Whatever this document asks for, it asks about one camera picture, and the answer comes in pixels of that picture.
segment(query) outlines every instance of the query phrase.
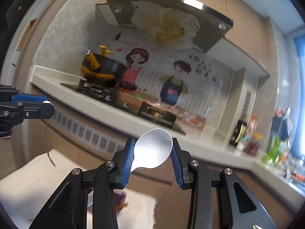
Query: brown hair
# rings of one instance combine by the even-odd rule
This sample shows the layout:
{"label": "brown hair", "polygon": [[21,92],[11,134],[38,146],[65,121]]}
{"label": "brown hair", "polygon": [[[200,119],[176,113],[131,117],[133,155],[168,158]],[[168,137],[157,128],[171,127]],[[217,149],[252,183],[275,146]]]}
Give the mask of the brown hair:
{"label": "brown hair", "polygon": [[134,54],[140,54],[142,56],[142,58],[144,58],[143,61],[139,62],[139,64],[144,64],[145,62],[147,62],[148,60],[148,57],[149,57],[149,54],[148,54],[148,51],[147,50],[144,50],[142,48],[135,48],[135,49],[132,49],[132,51],[130,53],[128,53],[126,55],[126,61],[132,65],[133,64],[133,60],[131,58],[131,55],[134,55]]}
{"label": "brown hair", "polygon": [[188,74],[192,71],[192,68],[190,67],[190,65],[182,60],[177,60],[173,63],[174,66],[179,66],[182,70],[184,70],[185,72],[187,72]]}

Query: red top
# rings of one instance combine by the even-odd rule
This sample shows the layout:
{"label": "red top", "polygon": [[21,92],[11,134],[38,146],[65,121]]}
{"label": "red top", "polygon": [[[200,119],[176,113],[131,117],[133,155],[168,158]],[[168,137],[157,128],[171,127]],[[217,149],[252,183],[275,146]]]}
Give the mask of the red top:
{"label": "red top", "polygon": [[135,84],[135,80],[137,79],[137,76],[139,72],[141,71],[142,67],[138,69],[128,69],[126,70],[123,81],[130,84]]}

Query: cartoon character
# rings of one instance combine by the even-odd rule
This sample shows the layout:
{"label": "cartoon character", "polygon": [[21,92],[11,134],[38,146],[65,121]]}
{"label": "cartoon character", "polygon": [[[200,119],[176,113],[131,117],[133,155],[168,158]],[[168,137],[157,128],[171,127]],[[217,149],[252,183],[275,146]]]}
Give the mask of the cartoon character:
{"label": "cartoon character", "polygon": [[188,86],[183,77],[192,71],[190,65],[184,61],[174,62],[174,75],[162,76],[159,80],[164,83],[160,92],[160,100],[169,105],[175,106],[181,93],[188,94]]}
{"label": "cartoon character", "polygon": [[135,80],[138,77],[139,72],[143,68],[142,65],[147,62],[149,57],[148,51],[142,48],[135,48],[126,55],[127,70],[124,74],[121,87],[128,90],[136,90],[138,87],[135,85]]}

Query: ceiling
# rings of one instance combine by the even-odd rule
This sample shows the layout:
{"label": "ceiling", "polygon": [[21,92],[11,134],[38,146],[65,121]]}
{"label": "ceiling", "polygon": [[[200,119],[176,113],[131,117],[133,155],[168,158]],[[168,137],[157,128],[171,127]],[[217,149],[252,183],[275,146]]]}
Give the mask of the ceiling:
{"label": "ceiling", "polygon": [[242,0],[252,7],[263,18],[269,16],[280,30],[290,33],[304,26],[299,13],[290,0]]}

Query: black apron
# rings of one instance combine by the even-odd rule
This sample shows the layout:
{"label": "black apron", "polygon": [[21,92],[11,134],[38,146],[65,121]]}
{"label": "black apron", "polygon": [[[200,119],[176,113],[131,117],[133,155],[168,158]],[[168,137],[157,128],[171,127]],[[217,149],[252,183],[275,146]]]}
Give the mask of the black apron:
{"label": "black apron", "polygon": [[173,77],[174,76],[172,76],[171,78],[165,81],[162,90],[160,92],[161,101],[172,106],[174,106],[177,103],[183,88],[183,81],[181,83],[181,86],[178,86],[170,82]]}

